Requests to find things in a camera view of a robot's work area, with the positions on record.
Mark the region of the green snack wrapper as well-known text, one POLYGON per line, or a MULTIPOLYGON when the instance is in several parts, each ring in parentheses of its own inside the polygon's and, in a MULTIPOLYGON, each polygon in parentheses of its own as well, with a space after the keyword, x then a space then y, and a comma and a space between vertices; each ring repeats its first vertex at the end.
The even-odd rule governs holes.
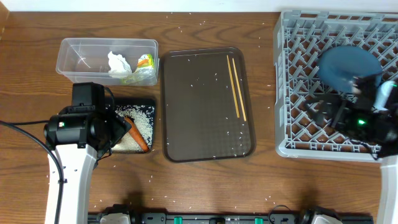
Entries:
POLYGON ((123 85, 153 85, 156 81, 155 62, 151 54, 142 55, 137 61, 136 70, 121 80, 123 85))

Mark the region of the light blue bowl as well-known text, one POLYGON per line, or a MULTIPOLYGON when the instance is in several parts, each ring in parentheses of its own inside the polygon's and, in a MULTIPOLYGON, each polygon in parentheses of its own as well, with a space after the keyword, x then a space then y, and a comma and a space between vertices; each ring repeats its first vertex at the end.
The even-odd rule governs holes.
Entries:
POLYGON ((379 86, 373 107, 379 111, 394 110, 397 107, 397 82, 389 80, 379 86))

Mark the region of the orange carrot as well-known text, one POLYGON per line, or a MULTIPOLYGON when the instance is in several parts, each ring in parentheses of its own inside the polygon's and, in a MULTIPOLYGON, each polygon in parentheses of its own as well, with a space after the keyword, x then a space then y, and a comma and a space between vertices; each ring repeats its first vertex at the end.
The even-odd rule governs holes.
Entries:
POLYGON ((129 130, 130 136, 135 140, 135 142, 140 146, 140 148, 144 152, 148 152, 149 147, 146 144, 144 138, 141 136, 141 134, 140 134, 139 130, 137 129, 136 125, 134 124, 134 122, 131 119, 129 119, 128 117, 125 117, 125 121, 127 121, 131 125, 131 128, 129 130))

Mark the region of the white tissue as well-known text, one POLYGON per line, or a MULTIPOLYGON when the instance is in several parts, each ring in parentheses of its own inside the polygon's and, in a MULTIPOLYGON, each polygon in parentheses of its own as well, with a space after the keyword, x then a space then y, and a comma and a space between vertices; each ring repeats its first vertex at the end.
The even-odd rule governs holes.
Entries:
POLYGON ((124 78, 132 74, 131 66, 121 54, 108 54, 109 75, 113 78, 124 78))

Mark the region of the dark blue plate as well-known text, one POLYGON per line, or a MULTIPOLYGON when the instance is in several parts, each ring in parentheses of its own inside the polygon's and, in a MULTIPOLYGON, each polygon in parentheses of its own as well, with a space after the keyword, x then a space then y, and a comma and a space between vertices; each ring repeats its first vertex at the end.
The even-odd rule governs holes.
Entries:
POLYGON ((317 76, 334 90, 356 93, 359 82, 372 86, 381 83, 382 67, 370 52, 354 46, 338 46, 323 52, 317 61, 317 76))

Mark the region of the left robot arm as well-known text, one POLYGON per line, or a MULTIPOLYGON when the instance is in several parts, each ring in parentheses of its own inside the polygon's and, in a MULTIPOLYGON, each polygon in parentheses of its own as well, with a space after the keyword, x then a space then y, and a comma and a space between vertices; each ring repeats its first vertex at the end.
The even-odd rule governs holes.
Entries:
POLYGON ((131 128, 106 103, 107 91, 93 82, 74 84, 71 105, 44 126, 50 151, 46 223, 87 223, 93 170, 131 128))

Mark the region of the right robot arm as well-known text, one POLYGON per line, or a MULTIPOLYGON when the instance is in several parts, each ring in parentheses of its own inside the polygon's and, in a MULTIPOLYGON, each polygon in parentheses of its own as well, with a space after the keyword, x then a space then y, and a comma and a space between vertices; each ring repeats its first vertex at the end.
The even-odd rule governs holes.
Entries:
POLYGON ((324 94, 305 101, 304 108, 319 124, 331 119, 330 127, 367 147, 381 147, 371 157, 381 160, 381 198, 378 223, 397 223, 397 82, 378 84, 380 75, 353 77, 349 92, 356 101, 324 94))

